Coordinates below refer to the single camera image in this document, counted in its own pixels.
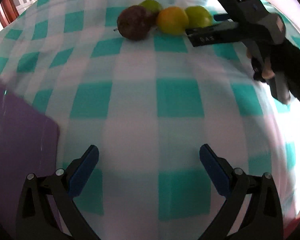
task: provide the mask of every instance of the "orange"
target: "orange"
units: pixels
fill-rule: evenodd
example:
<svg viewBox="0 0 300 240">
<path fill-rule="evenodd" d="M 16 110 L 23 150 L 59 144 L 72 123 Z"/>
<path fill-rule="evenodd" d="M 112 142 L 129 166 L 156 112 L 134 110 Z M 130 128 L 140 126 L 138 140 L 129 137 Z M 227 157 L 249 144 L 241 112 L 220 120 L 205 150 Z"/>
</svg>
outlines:
<svg viewBox="0 0 300 240">
<path fill-rule="evenodd" d="M 157 26 L 163 33 L 181 35 L 189 25 L 189 18 L 180 7 L 171 6 L 160 11 Z"/>
</svg>

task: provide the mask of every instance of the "green apple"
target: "green apple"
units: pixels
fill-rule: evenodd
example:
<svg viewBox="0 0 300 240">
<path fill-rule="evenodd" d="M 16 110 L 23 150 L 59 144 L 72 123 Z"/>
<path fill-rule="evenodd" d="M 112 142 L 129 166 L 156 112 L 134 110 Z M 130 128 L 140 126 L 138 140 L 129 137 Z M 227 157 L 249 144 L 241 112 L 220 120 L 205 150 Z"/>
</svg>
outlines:
<svg viewBox="0 0 300 240">
<path fill-rule="evenodd" d="M 185 11 L 189 18 L 189 29 L 204 28 L 213 24 L 212 15 L 206 8 L 200 5 L 190 6 Z"/>
<path fill-rule="evenodd" d="M 158 3 L 156 0 L 145 0 L 139 5 L 143 6 L 144 8 L 148 9 L 153 13 L 158 13 L 163 9 L 162 5 Z"/>
</svg>

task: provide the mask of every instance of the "screw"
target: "screw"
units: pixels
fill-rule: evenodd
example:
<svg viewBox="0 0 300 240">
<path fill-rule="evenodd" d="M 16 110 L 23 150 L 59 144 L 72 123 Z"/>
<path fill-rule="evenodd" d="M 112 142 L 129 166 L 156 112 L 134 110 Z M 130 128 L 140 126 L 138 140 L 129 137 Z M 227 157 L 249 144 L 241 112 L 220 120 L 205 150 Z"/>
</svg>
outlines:
<svg viewBox="0 0 300 240">
<path fill-rule="evenodd" d="M 28 179 L 28 180 L 31 180 L 31 179 L 33 179 L 33 178 L 34 178 L 34 174 L 33 174 L 33 173 L 28 174 L 28 176 L 27 176 L 27 179 Z"/>
<path fill-rule="evenodd" d="M 241 170 L 240 168 L 235 168 L 234 169 L 234 173 L 237 175 L 242 175 L 243 174 L 243 170 Z"/>
<path fill-rule="evenodd" d="M 270 173 L 268 173 L 268 172 L 266 172 L 266 173 L 264 174 L 264 176 L 265 176 L 267 179 L 271 179 L 271 178 L 272 178 L 272 175 L 271 175 Z"/>
<path fill-rule="evenodd" d="M 57 176 L 61 176 L 61 175 L 63 175 L 65 173 L 65 170 L 64 169 L 58 169 L 58 170 L 56 170 L 56 175 Z"/>
</svg>

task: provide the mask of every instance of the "black sleeve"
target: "black sleeve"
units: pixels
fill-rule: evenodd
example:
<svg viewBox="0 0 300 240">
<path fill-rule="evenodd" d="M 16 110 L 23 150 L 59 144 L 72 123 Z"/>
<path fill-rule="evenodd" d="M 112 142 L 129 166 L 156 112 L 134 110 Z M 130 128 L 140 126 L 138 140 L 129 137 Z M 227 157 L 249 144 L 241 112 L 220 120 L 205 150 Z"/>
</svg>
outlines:
<svg viewBox="0 0 300 240">
<path fill-rule="evenodd" d="M 271 67 L 274 73 L 283 72 L 290 92 L 300 101 L 300 49 L 285 39 L 271 48 Z"/>
</svg>

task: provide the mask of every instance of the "finger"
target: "finger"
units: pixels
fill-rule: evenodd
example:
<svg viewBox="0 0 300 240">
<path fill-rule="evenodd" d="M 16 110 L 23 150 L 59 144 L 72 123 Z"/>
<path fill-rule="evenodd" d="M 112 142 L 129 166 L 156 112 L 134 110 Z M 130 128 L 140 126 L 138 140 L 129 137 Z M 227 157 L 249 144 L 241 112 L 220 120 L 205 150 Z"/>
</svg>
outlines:
<svg viewBox="0 0 300 240">
<path fill-rule="evenodd" d="M 247 58 L 252 59 L 252 54 L 250 53 L 250 51 L 247 49 Z"/>
<path fill-rule="evenodd" d="M 263 68 L 262 71 L 262 77 L 264 79 L 272 79 L 274 78 L 275 73 L 273 72 L 271 68 L 271 62 L 270 62 L 270 57 L 267 57 L 265 60 L 265 67 Z"/>
</svg>

